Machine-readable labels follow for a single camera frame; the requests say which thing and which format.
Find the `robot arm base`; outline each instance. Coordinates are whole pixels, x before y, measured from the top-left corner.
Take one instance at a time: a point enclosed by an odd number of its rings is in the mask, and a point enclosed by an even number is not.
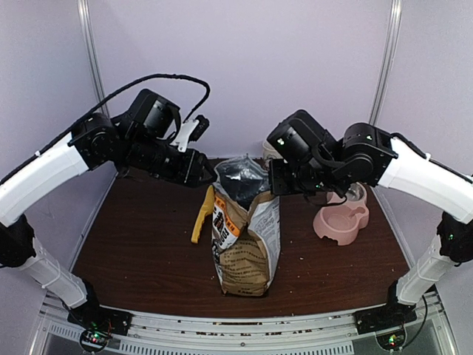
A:
[[[398,281],[388,289],[388,301],[385,305],[357,311],[355,317],[358,334],[366,334],[401,326],[417,319],[415,305],[403,305],[396,297]]]

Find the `white sticker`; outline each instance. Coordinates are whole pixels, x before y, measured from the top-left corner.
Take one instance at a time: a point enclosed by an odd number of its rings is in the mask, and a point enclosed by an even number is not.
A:
[[[248,229],[256,233],[265,244],[269,259],[268,286],[276,273],[276,266],[281,251],[280,230],[279,230],[279,197],[260,203],[251,218]]]

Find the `pet food bag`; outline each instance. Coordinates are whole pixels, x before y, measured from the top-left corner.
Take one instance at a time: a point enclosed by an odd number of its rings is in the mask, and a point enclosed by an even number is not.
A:
[[[279,198],[268,173],[251,158],[219,163],[214,183],[212,252],[222,291],[262,296],[279,259]]]

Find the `bag label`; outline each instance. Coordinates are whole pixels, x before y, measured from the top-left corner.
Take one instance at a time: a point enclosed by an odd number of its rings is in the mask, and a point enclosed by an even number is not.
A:
[[[225,250],[230,248],[240,236],[241,231],[231,221],[227,213],[227,205],[220,197],[215,197],[214,215],[212,216],[214,239],[217,240],[219,248]]]

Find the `pink pet bowl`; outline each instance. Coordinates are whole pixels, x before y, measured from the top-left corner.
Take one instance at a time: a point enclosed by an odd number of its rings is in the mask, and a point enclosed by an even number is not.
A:
[[[328,203],[341,202],[335,193],[327,194]],[[347,192],[347,202],[340,206],[322,207],[313,220],[313,229],[320,238],[336,240],[339,246],[351,244],[358,231],[365,228],[370,218],[366,206],[367,191],[360,183],[353,183]]]

